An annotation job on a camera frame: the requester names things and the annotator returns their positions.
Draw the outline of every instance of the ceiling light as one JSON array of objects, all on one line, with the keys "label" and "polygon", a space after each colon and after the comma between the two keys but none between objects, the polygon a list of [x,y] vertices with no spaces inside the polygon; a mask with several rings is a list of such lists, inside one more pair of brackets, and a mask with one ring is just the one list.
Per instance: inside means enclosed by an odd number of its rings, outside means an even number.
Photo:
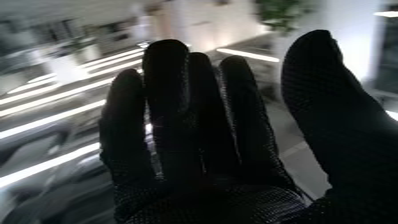
[{"label": "ceiling light", "polygon": [[47,162],[40,163],[27,169],[20,170],[8,176],[0,178],[0,188],[9,186],[13,183],[17,183],[20,180],[24,180],[27,177],[52,169],[56,166],[75,160],[79,157],[88,155],[91,152],[95,152],[100,149],[100,143],[96,142],[84,148],[80,148],[77,151],[57,157],[56,159],[48,160]]},{"label": "ceiling light", "polygon": [[398,17],[398,11],[377,12],[374,15],[384,16],[388,18],[395,18],[395,17]]},{"label": "ceiling light", "polygon": [[38,81],[41,81],[41,80],[45,80],[45,79],[48,79],[48,78],[52,78],[56,76],[56,74],[52,73],[52,74],[48,74],[48,75],[43,75],[43,76],[40,76],[38,78],[34,78],[31,81],[29,81],[29,83],[34,83],[34,82],[38,82]]},{"label": "ceiling light", "polygon": [[233,55],[239,55],[242,57],[247,57],[247,58],[253,58],[253,59],[258,59],[258,60],[263,60],[263,61],[271,61],[271,62],[279,62],[281,61],[276,57],[271,57],[271,56],[265,56],[265,55],[260,55],[260,54],[253,54],[249,52],[237,51],[237,50],[231,50],[231,49],[226,49],[226,48],[219,48],[217,51],[226,53],[226,54],[233,54]]},{"label": "ceiling light", "polygon": [[52,78],[45,79],[43,81],[38,81],[38,82],[34,82],[34,83],[29,83],[27,85],[24,85],[24,86],[20,86],[17,89],[13,89],[13,90],[8,92],[8,94],[18,93],[18,92],[22,92],[24,90],[32,89],[34,87],[38,87],[38,86],[41,86],[41,85],[45,85],[45,84],[48,84],[48,83],[52,83],[52,82],[56,82],[56,81],[57,81],[57,78],[52,77]]},{"label": "ceiling light", "polygon": [[8,138],[9,136],[20,134],[22,132],[29,131],[31,129],[38,128],[40,126],[50,124],[52,122],[59,121],[61,119],[72,117],[73,115],[84,113],[86,111],[96,109],[105,104],[105,100],[91,103],[89,105],[79,107],[77,109],[56,114],[54,116],[43,118],[41,120],[31,122],[29,124],[11,128],[9,130],[0,132],[0,139]]}]

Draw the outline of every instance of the white wall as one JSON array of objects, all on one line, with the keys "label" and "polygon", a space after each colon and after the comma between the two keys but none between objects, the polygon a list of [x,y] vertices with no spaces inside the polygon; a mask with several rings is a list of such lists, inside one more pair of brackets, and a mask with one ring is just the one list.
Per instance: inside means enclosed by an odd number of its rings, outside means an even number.
[{"label": "white wall", "polygon": [[384,0],[329,0],[326,2],[327,29],[345,54],[345,64],[367,84],[375,78],[383,40],[381,11]]},{"label": "white wall", "polygon": [[175,38],[192,44],[194,50],[210,51],[265,33],[249,0],[231,0],[224,6],[214,0],[175,0],[166,4]]},{"label": "white wall", "polygon": [[367,85],[375,79],[384,24],[374,15],[388,1],[398,0],[319,0],[317,10],[301,21],[301,29],[278,40],[278,56],[285,58],[299,36],[315,29],[327,29],[345,54],[345,64]]},{"label": "white wall", "polygon": [[157,0],[2,0],[0,16],[20,15],[31,23],[77,18],[82,24],[102,25],[132,16],[137,3]]}]

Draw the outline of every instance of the fluorescent light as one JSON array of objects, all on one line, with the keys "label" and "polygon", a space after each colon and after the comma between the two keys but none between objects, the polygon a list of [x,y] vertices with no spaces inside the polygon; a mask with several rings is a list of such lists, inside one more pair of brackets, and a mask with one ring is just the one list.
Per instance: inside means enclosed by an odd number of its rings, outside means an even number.
[{"label": "fluorescent light", "polygon": [[45,103],[54,102],[56,100],[63,99],[68,96],[73,96],[75,94],[82,93],[84,91],[98,88],[100,86],[107,85],[112,82],[114,78],[102,80],[100,82],[89,84],[88,86],[82,86],[80,88],[66,91],[64,93],[56,94],[50,97],[45,97],[43,99],[22,104],[20,106],[6,109],[0,111],[0,117],[11,115],[13,113],[31,109],[32,107],[43,105]]},{"label": "fluorescent light", "polygon": [[121,54],[118,54],[118,55],[114,55],[114,56],[111,56],[111,57],[107,57],[107,58],[104,58],[104,59],[100,59],[100,60],[89,62],[89,63],[86,63],[86,64],[84,64],[84,67],[89,67],[89,66],[100,64],[102,62],[105,62],[105,61],[116,59],[116,58],[121,58],[123,56],[127,56],[127,55],[130,55],[130,54],[136,54],[136,53],[139,53],[139,52],[143,52],[143,51],[144,51],[144,49],[136,49],[136,50],[132,50],[132,51],[128,51],[128,52],[125,52],[125,53],[121,53]]},{"label": "fluorescent light", "polygon": [[[125,63],[123,65],[120,65],[120,66],[116,66],[116,67],[112,67],[112,68],[109,68],[109,69],[105,69],[104,71],[96,72],[91,76],[84,77],[84,79],[89,79],[89,78],[93,78],[93,77],[96,77],[96,76],[100,76],[100,75],[104,75],[104,74],[114,72],[116,70],[132,67],[134,65],[141,64],[141,62],[143,62],[143,60],[137,60],[137,61],[134,61],[134,62],[130,62],[130,63]],[[93,84],[82,86],[80,88],[77,88],[77,89],[66,91],[64,93],[59,93],[59,94],[56,94],[54,96],[45,97],[43,99],[40,99],[40,100],[29,102],[27,104],[22,104],[22,105],[18,105],[17,107],[13,107],[13,108],[2,110],[2,111],[0,111],[0,117],[11,115],[13,113],[17,113],[17,112],[27,110],[27,109],[32,108],[32,107],[43,105],[45,103],[50,103],[52,101],[63,99],[64,97],[73,96],[75,94],[82,93],[84,91],[88,91],[88,90],[98,88],[100,86],[107,85],[107,84],[112,82],[112,80],[114,80],[114,78],[111,78],[111,79],[107,79],[107,80],[102,80],[100,82],[96,82],[96,83],[93,83]],[[18,99],[24,99],[25,97],[31,97],[31,96],[32,96],[32,93],[31,93],[31,94],[27,93],[24,97],[18,97]]]},{"label": "fluorescent light", "polygon": [[86,154],[100,150],[100,143],[88,145],[84,148],[80,148],[77,151],[57,157],[56,159],[48,160],[47,162],[40,163],[27,169],[20,170],[17,173],[9,174],[0,178],[0,188],[9,186],[13,183],[17,183],[20,180],[24,180],[27,177],[52,169],[56,166],[75,160],[79,157],[82,157]]},{"label": "fluorescent light", "polygon": [[6,99],[0,100],[0,105],[4,105],[4,104],[8,104],[8,103],[15,102],[15,101],[20,100],[20,99],[25,99],[27,97],[31,97],[31,96],[34,96],[34,95],[38,95],[38,94],[41,94],[41,93],[45,93],[45,92],[48,92],[48,91],[52,91],[52,90],[57,89],[61,86],[63,86],[61,84],[56,84],[56,85],[52,85],[52,86],[47,86],[47,87],[41,88],[41,89],[32,90],[32,91],[27,92],[27,93],[18,94],[17,96],[11,96],[9,98],[6,98]]},{"label": "fluorescent light", "polygon": [[146,134],[150,134],[150,133],[153,133],[153,125],[152,124],[146,125]]},{"label": "fluorescent light", "polygon": [[260,55],[260,54],[253,54],[249,52],[237,51],[237,50],[231,50],[231,49],[226,49],[226,48],[219,48],[217,51],[223,52],[223,53],[228,53],[228,54],[244,56],[247,58],[263,60],[263,61],[271,61],[271,62],[279,62],[281,61],[278,58],[274,58],[271,56],[265,56],[265,55]]},{"label": "fluorescent light", "polygon": [[20,86],[17,89],[13,89],[13,90],[8,92],[8,94],[18,93],[18,92],[22,92],[24,90],[32,89],[34,87],[38,87],[38,86],[41,86],[41,85],[45,85],[45,84],[48,84],[48,83],[52,83],[52,82],[56,82],[56,81],[57,81],[57,78],[54,77],[54,78],[45,79],[43,81],[38,81],[38,82],[34,82],[34,83],[29,83],[27,85],[24,85],[24,86]]},{"label": "fluorescent light", "polygon": [[374,13],[374,15],[393,18],[393,17],[398,17],[398,11],[377,12],[377,13]]},{"label": "fluorescent light", "polygon": [[130,56],[127,56],[127,57],[123,57],[123,58],[120,58],[120,59],[116,59],[116,60],[112,60],[112,61],[109,61],[109,62],[105,62],[105,63],[102,63],[102,64],[98,64],[98,65],[95,65],[95,66],[91,66],[91,67],[86,68],[84,70],[89,72],[89,71],[93,71],[95,69],[98,69],[98,68],[102,68],[102,67],[105,67],[105,66],[116,64],[116,63],[121,62],[121,61],[127,61],[127,60],[132,59],[132,58],[137,58],[137,57],[143,56],[143,55],[144,55],[144,52],[141,52],[139,54],[134,54],[134,55],[130,55]]},{"label": "fluorescent light", "polygon": [[89,105],[79,107],[77,109],[56,114],[54,116],[43,118],[41,120],[31,122],[29,124],[11,128],[8,131],[0,132],[0,139],[8,138],[9,136],[20,134],[22,132],[29,131],[31,129],[38,128],[40,126],[50,124],[52,122],[59,121],[61,119],[72,117],[73,115],[84,113],[86,111],[93,110],[95,108],[102,107],[105,104],[105,100],[91,103]]},{"label": "fluorescent light", "polygon": [[34,79],[29,81],[29,83],[38,82],[38,81],[41,81],[41,80],[45,80],[45,79],[52,78],[54,76],[56,76],[56,74],[54,74],[54,73],[52,73],[52,74],[48,74],[48,75],[43,75],[43,76],[40,76],[38,78],[34,78]]},{"label": "fluorescent light", "polygon": [[390,117],[398,121],[398,113],[391,112],[391,111],[386,111],[386,112],[388,112]]},{"label": "fluorescent light", "polygon": [[[96,60],[96,61],[86,63],[86,64],[82,65],[82,67],[88,68],[88,67],[91,67],[93,65],[102,64],[102,62],[111,61],[112,59],[121,58],[123,56],[127,56],[127,55],[130,55],[130,54],[136,54],[136,53],[139,53],[139,52],[143,52],[143,51],[144,51],[144,49],[136,49],[136,50],[132,50],[132,51],[127,51],[127,52],[116,54],[114,56],[111,56],[111,57],[107,57],[107,58],[104,58],[104,59],[100,59],[100,60]],[[41,80],[52,78],[54,76],[56,76],[54,73],[48,74],[48,75],[43,75],[43,76],[40,76],[38,78],[34,78],[34,79],[29,81],[29,83],[34,83],[34,82],[38,82],[38,81],[41,81]]]},{"label": "fluorescent light", "polygon": [[114,66],[112,68],[109,68],[109,69],[102,70],[100,72],[93,73],[91,75],[88,75],[88,76],[82,78],[82,80],[84,80],[84,79],[89,79],[89,78],[93,78],[93,77],[96,77],[96,76],[100,76],[100,75],[104,75],[104,74],[107,74],[107,73],[111,73],[111,72],[114,72],[114,71],[118,71],[118,70],[121,70],[123,68],[128,68],[128,67],[136,66],[136,65],[141,64],[141,63],[143,63],[143,59],[137,60],[137,61],[134,61],[134,62],[128,62],[128,63],[125,63],[125,64],[121,64],[121,65],[118,65],[118,66]]}]

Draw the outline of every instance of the gloved hand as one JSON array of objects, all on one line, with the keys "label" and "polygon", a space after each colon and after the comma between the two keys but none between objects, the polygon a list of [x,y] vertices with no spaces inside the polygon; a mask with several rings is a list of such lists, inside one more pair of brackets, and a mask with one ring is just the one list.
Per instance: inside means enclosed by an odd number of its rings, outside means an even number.
[{"label": "gloved hand", "polygon": [[283,71],[285,100],[333,184],[310,208],[278,159],[246,60],[228,58],[219,71],[169,40],[146,50],[144,84],[134,70],[114,81],[100,134],[118,222],[397,223],[397,123],[343,66],[329,32],[297,40]]},{"label": "gloved hand", "polygon": [[327,31],[308,33],[290,48],[283,96],[333,184],[303,220],[398,223],[398,125],[343,65]]},{"label": "gloved hand", "polygon": [[[100,121],[120,223],[274,223],[304,209],[244,58],[221,64],[157,42],[116,78]],[[144,143],[146,101],[162,174]]]}]

